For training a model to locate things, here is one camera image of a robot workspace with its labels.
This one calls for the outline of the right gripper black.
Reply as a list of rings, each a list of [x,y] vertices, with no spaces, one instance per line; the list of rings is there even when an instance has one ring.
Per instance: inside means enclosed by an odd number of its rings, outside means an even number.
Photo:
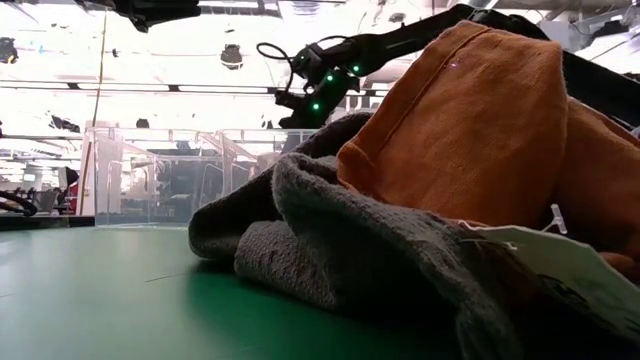
[[[319,129],[349,90],[360,90],[360,80],[348,74],[328,74],[308,94],[277,91],[277,104],[292,110],[279,121],[283,129]]]

